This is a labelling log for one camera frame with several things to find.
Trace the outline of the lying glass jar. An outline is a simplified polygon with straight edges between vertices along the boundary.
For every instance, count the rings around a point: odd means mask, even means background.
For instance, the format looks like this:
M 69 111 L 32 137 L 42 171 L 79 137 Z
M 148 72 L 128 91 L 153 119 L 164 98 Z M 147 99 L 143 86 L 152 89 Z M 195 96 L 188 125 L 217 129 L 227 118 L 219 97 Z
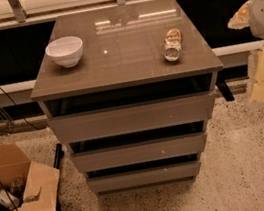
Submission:
M 172 28 L 166 33 L 163 54 L 167 61 L 174 62 L 179 60 L 182 53 L 182 38 L 183 35 L 178 29 Z

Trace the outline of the black bar on floor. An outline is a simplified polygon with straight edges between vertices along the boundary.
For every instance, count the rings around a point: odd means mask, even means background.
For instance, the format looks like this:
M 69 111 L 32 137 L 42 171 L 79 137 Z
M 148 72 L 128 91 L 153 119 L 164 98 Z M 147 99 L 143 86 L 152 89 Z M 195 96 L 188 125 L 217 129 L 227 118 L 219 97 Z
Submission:
M 57 143 L 56 147 L 55 147 L 55 154 L 54 154 L 54 170 L 57 174 L 60 174 L 60 164 L 61 164 L 61 160 L 64 157 L 64 150 L 62 149 L 62 145 L 60 143 Z M 56 200 L 56 211 L 61 211 L 61 207 L 60 207 L 60 201 Z

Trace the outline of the grey bottom drawer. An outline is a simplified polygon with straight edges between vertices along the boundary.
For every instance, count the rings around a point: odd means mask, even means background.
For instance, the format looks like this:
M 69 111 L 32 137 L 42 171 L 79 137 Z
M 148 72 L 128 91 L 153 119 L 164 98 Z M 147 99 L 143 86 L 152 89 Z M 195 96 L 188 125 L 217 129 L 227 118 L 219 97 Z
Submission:
M 143 171 L 132 171 L 121 175 L 109 175 L 103 178 L 87 179 L 87 184 L 96 193 L 122 190 L 156 183 L 195 177 L 199 172 L 200 162 L 177 164 Z

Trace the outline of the grey drawer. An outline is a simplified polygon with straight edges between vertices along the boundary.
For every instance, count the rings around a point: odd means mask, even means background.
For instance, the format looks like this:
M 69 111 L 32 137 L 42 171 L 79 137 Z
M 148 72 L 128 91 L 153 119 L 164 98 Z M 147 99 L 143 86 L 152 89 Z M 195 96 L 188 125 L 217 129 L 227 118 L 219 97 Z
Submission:
M 212 116 L 214 92 L 121 109 L 58 116 L 49 126 L 62 143 L 100 139 L 207 120 Z
M 135 145 L 96 153 L 79 153 L 73 155 L 71 159 L 81 172 L 109 169 L 204 151 L 206 139 L 207 133 L 203 132 L 169 141 L 147 143 L 147 145 Z
M 143 171 L 132 171 L 121 175 L 109 175 L 103 178 L 87 179 L 87 184 L 96 193 L 122 190 L 156 183 L 195 177 L 199 172 L 200 162 L 177 164 Z

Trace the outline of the grey top drawer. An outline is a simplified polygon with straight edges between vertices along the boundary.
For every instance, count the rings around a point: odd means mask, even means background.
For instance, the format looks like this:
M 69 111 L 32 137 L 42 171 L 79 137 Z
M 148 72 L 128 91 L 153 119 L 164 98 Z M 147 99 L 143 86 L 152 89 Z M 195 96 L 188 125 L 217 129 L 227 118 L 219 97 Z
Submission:
M 214 92 L 121 109 L 58 116 L 49 126 L 62 143 L 100 139 L 207 120 L 212 116 Z

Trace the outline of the grey middle drawer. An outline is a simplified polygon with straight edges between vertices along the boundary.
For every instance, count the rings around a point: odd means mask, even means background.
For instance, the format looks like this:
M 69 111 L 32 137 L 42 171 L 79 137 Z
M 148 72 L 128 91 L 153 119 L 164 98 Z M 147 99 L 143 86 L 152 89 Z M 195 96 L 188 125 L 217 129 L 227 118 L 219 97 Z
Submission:
M 147 143 L 147 145 L 135 145 L 96 153 L 79 153 L 73 155 L 71 159 L 81 172 L 109 169 L 204 151 L 206 139 L 207 133 L 203 132 L 169 141 Z

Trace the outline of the grey drawer cabinet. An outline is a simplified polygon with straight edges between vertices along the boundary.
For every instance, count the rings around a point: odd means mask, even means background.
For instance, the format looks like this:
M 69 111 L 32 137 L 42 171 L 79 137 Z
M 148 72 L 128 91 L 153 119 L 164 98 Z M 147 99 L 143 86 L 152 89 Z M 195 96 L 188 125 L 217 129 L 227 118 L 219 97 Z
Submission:
M 165 35 L 172 28 L 183 35 L 182 53 L 174 62 L 167 61 L 163 54 Z M 48 120 L 215 93 L 217 75 L 223 67 L 175 0 L 153 0 L 61 16 L 56 19 L 51 37 L 68 35 L 83 40 L 83 56 L 71 68 L 63 68 L 49 57 L 44 58 L 31 93 Z M 63 144 L 71 157 L 147 145 L 204 133 L 210 118 Z M 103 178 L 201 162 L 202 152 L 79 172 L 86 180 Z

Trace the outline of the white ceramic bowl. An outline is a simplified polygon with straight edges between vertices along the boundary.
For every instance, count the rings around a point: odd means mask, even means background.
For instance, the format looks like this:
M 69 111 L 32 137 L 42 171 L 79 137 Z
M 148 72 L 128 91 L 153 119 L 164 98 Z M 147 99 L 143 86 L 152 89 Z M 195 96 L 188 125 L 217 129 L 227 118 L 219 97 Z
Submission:
M 71 68 L 77 65 L 83 50 L 82 39 L 76 36 L 68 36 L 51 41 L 47 45 L 45 53 L 55 64 Z

